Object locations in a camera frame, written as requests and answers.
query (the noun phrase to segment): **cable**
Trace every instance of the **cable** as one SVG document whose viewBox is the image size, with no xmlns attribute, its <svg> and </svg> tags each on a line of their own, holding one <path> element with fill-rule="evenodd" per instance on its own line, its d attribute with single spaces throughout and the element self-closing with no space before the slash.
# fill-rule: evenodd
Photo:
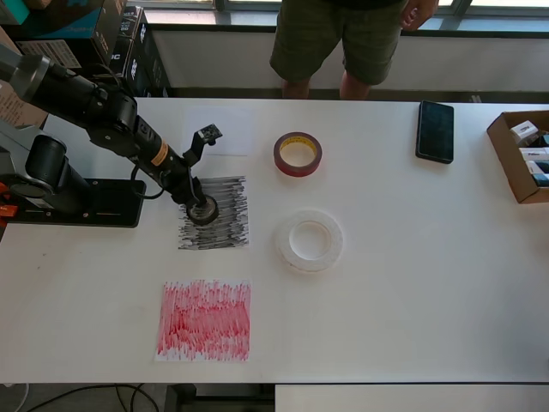
<svg viewBox="0 0 549 412">
<path fill-rule="evenodd" d="M 122 409 L 124 410 L 124 412 L 128 412 L 128 409 L 126 408 L 126 405 L 124 405 L 122 397 L 120 396 L 120 391 L 118 390 L 118 385 L 116 385 L 116 387 L 114 389 L 117 391 L 117 398 L 118 398 L 118 401 L 120 402 L 120 405 L 122 405 Z"/>
<path fill-rule="evenodd" d="M 25 404 L 25 402 L 27 401 L 28 390 L 29 390 L 31 385 L 29 385 L 29 384 L 25 384 L 25 385 L 27 386 L 27 388 L 25 389 L 25 395 L 23 396 L 23 398 L 21 400 L 21 403 L 19 403 L 19 406 L 17 407 L 17 409 L 14 412 L 19 412 L 21 410 L 21 408 L 23 407 L 23 405 Z"/>
<path fill-rule="evenodd" d="M 61 395 L 57 396 L 57 397 L 53 397 L 52 399 L 50 400 L 47 400 L 43 403 L 40 403 L 36 406 L 33 406 L 31 409 L 29 409 L 27 412 L 33 412 L 34 410 L 36 409 L 39 409 L 39 408 L 42 408 L 43 406 L 46 406 L 50 403 L 53 403 L 55 401 L 57 401 L 58 399 L 61 399 L 62 397 L 67 397 L 68 395 L 71 395 L 73 393 L 77 393 L 77 392 L 81 392 L 81 391 L 89 391 L 91 389 L 105 389 L 105 388 L 130 388 L 130 389 L 133 389 L 134 391 L 138 391 L 139 393 L 141 393 L 145 398 L 147 398 L 151 404 L 153 404 L 154 406 L 154 410 L 156 412 L 160 412 L 160 409 L 158 407 L 158 405 L 156 404 L 156 402 L 154 401 L 153 398 L 151 398 L 151 396 L 145 392 L 144 390 L 142 390 L 141 388 L 138 388 L 136 386 L 133 386 L 133 385 L 127 385 L 127 384 L 109 384 L 109 385 L 92 385 L 92 386 L 83 386 L 82 388 L 76 388 L 76 389 L 73 389 L 72 391 L 68 391 L 68 392 L 65 392 L 65 393 L 62 393 Z"/>
<path fill-rule="evenodd" d="M 99 67 L 104 71 L 106 71 L 106 74 L 112 77 L 112 80 L 114 80 L 114 82 L 117 84 L 117 89 L 118 90 L 122 89 L 122 83 L 120 82 L 120 79 L 118 78 L 117 74 L 114 71 L 112 71 L 112 69 L 109 66 L 106 66 L 101 63 L 91 63 L 91 64 L 88 64 L 84 70 L 88 70 L 91 67 Z"/>
<path fill-rule="evenodd" d="M 135 182 L 136 181 L 136 176 L 137 176 L 137 172 L 139 171 L 139 166 L 136 165 L 134 167 L 134 169 L 131 171 L 131 175 L 130 175 L 130 182 Z M 160 182 L 162 181 L 162 176 L 164 175 L 164 171 L 160 172 Z M 158 193 L 156 193 L 155 195 L 152 195 L 152 196 L 147 196 L 147 195 L 142 195 L 141 193 L 139 193 L 136 188 L 132 185 L 131 186 L 131 191 L 134 192 L 134 195 L 136 195 L 137 197 L 140 197 L 141 199 L 144 199 L 144 200 L 154 200 L 154 199 L 158 199 L 160 196 L 162 196 L 162 194 L 164 193 L 164 187 L 162 187 L 162 184 L 159 183 L 159 186 L 162 188 L 161 191 L 159 191 Z"/>
<path fill-rule="evenodd" d="M 137 394 L 137 390 L 139 388 L 141 388 L 143 385 L 145 384 L 139 384 L 136 389 L 134 390 L 134 393 L 131 395 L 131 400 L 130 400 L 130 412 L 134 412 L 134 401 L 136 400 L 136 394 Z"/>
</svg>

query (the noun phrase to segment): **red scribbles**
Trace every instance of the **red scribbles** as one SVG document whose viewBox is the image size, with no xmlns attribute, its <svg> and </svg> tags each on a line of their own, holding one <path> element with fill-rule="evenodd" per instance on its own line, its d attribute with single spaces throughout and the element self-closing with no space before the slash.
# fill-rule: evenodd
<svg viewBox="0 0 549 412">
<path fill-rule="evenodd" d="M 246 361 L 248 282 L 166 283 L 156 345 L 159 361 Z"/>
</svg>

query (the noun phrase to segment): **white paper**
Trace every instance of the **white paper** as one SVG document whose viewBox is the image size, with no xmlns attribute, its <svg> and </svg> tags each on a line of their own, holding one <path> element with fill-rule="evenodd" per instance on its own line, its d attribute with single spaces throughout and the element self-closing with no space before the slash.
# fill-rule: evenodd
<svg viewBox="0 0 549 412">
<path fill-rule="evenodd" d="M 181 153 L 189 150 L 195 132 L 210 124 L 215 124 L 223 136 L 214 146 L 206 146 L 204 155 L 247 156 L 251 153 L 252 110 L 224 106 L 195 106 L 185 110 Z"/>
<path fill-rule="evenodd" d="M 248 281 L 167 282 L 155 359 L 246 362 L 250 299 Z"/>
<path fill-rule="evenodd" d="M 200 251 L 247 246 L 250 243 L 246 177 L 201 179 L 204 194 L 215 199 L 220 215 L 206 226 L 189 220 L 181 206 L 179 249 Z"/>
</svg>

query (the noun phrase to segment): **white wall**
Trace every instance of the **white wall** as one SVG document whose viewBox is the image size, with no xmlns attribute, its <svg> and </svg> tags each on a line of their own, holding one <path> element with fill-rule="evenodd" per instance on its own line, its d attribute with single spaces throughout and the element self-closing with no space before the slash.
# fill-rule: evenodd
<svg viewBox="0 0 549 412">
<path fill-rule="evenodd" d="M 276 88 L 268 60 L 273 33 L 154 34 L 172 86 Z M 313 88 L 338 88 L 341 45 L 313 77 Z M 549 91 L 549 40 L 404 37 L 389 78 L 400 90 Z"/>
</svg>

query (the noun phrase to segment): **cardboard box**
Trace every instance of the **cardboard box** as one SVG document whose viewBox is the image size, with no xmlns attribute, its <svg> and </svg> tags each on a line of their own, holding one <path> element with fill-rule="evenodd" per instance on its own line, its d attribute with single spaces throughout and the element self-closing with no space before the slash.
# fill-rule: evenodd
<svg viewBox="0 0 549 412">
<path fill-rule="evenodd" d="M 128 6 L 124 10 L 120 33 L 118 37 L 132 39 L 136 45 L 137 53 L 145 65 L 148 77 L 154 87 L 154 97 L 167 97 L 166 88 L 170 87 L 170 81 L 160 58 L 153 34 L 148 30 L 147 18 L 143 8 Z"/>
<path fill-rule="evenodd" d="M 14 42 L 8 37 L 6 32 L 0 27 L 0 43 L 6 45 L 11 50 L 19 52 Z M 23 126 L 24 124 L 34 124 L 40 127 L 47 113 L 25 103 L 17 97 L 14 89 L 7 82 L 0 81 L 0 119 L 12 126 Z"/>
<path fill-rule="evenodd" d="M 24 54 L 42 54 L 80 72 L 111 61 L 126 0 L 56 0 L 20 26 L 6 27 Z"/>
<path fill-rule="evenodd" d="M 125 89 L 135 97 L 153 95 L 151 81 L 133 40 L 122 38 L 117 40 L 109 68 L 117 75 Z M 91 78 L 95 82 L 116 84 L 112 76 L 104 72 L 93 75 Z"/>
<path fill-rule="evenodd" d="M 0 24 L 22 24 L 28 14 L 23 0 L 0 0 Z"/>
<path fill-rule="evenodd" d="M 518 203 L 549 202 L 549 187 L 538 187 L 515 143 L 510 128 L 529 120 L 540 130 L 549 130 L 549 112 L 504 112 L 488 128 L 511 190 Z"/>
</svg>

